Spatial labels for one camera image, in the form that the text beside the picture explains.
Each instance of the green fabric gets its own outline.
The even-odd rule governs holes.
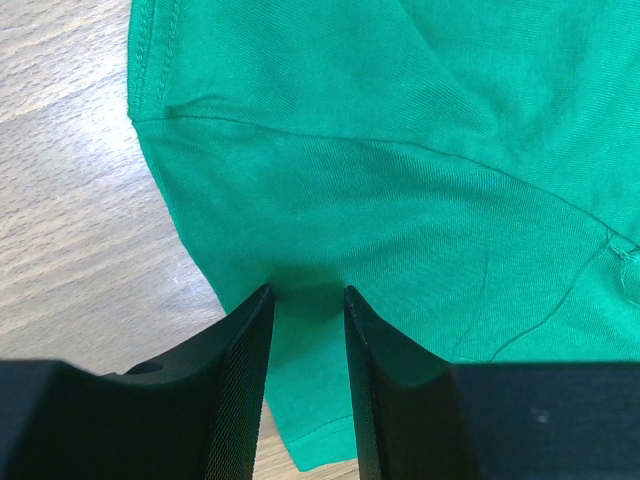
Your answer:
[[[129,67],[300,469],[355,455],[347,284],[451,361],[640,359],[640,0],[134,0]]]

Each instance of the garment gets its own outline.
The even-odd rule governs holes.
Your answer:
[[[353,458],[353,284],[454,362],[640,359],[640,0],[134,0],[129,106],[267,401]]]

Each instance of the wooden table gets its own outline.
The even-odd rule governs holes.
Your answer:
[[[0,2],[0,356],[123,372],[224,313],[126,116],[130,0]],[[256,479],[293,466],[265,407]]]

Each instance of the green shirt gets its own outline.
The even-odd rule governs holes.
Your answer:
[[[640,0],[134,0],[130,115],[267,401],[353,458],[342,289],[454,362],[640,359]]]

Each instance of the black plastic part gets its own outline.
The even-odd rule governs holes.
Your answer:
[[[0,362],[0,478],[251,478],[273,312],[262,287],[125,375]]]
[[[362,479],[640,479],[639,364],[451,365],[345,307]]]

